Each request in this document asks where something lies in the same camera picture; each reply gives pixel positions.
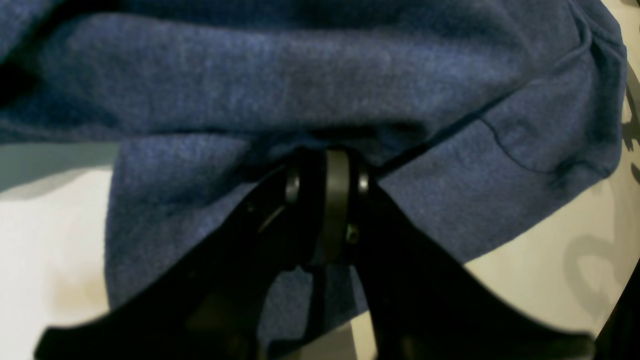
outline white floor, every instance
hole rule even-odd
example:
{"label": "white floor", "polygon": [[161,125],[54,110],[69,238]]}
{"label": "white floor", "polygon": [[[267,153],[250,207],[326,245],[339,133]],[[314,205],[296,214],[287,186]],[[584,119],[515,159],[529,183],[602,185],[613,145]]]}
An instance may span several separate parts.
{"label": "white floor", "polygon": [[[640,74],[640,8],[632,0],[604,3],[621,22]],[[628,152],[621,145],[610,179],[471,261],[469,271],[530,316],[597,334],[640,258],[640,184],[630,172],[632,163],[640,167],[640,144],[634,146]],[[115,152],[115,145],[0,147],[0,359],[31,359],[45,326],[108,310],[103,232]],[[371,360],[375,351],[363,315],[291,360]]]}

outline blue fabric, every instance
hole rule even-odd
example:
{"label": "blue fabric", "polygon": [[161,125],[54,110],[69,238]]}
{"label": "blue fabric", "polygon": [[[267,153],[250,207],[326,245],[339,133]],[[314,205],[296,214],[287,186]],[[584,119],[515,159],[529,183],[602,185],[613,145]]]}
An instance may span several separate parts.
{"label": "blue fabric", "polygon": [[[461,262],[620,157],[626,50],[598,0],[0,0],[0,35],[0,142],[122,142],[113,307],[297,146],[390,170],[384,189]],[[366,309],[353,271],[326,278],[322,331]],[[264,343],[303,336],[311,286],[278,278]]]}

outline white surface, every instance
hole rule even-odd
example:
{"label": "white surface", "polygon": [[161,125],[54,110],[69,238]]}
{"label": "white surface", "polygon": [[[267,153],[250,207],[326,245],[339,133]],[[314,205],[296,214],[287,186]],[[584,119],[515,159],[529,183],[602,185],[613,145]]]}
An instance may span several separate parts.
{"label": "white surface", "polygon": [[[638,44],[629,47],[629,58],[640,69],[640,10],[631,0],[605,3],[622,22],[625,42]],[[46,325],[79,323],[107,310],[102,257],[111,171],[105,164],[114,151],[112,145],[0,147],[0,359],[31,359]],[[624,150],[610,179],[467,268],[529,315],[597,333],[640,256],[640,186],[630,174],[632,161],[640,166],[640,150]],[[372,359],[368,315],[351,326],[358,358]],[[326,350],[325,340],[309,348]],[[310,351],[302,358],[324,356]]]}

